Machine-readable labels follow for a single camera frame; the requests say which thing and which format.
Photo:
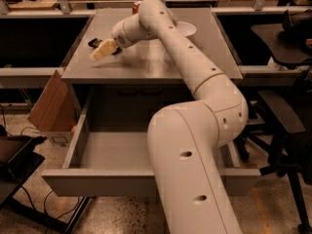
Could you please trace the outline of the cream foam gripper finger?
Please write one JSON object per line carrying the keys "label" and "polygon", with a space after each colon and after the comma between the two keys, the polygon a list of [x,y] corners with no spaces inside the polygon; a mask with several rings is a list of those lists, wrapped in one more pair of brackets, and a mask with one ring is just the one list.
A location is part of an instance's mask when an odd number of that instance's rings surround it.
{"label": "cream foam gripper finger", "polygon": [[92,52],[91,58],[100,60],[107,56],[114,54],[118,49],[114,39],[107,39],[99,44],[99,46]]}

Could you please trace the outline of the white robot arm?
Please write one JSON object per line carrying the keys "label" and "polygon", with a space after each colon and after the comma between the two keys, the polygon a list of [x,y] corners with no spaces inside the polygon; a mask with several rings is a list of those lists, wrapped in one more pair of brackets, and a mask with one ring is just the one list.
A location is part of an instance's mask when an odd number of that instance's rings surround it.
{"label": "white robot arm", "polygon": [[248,120],[247,102],[234,83],[176,27],[160,0],[143,0],[92,53],[100,60],[157,38],[193,99],[152,117],[147,145],[171,234],[242,234],[215,163],[217,148],[236,138]]}

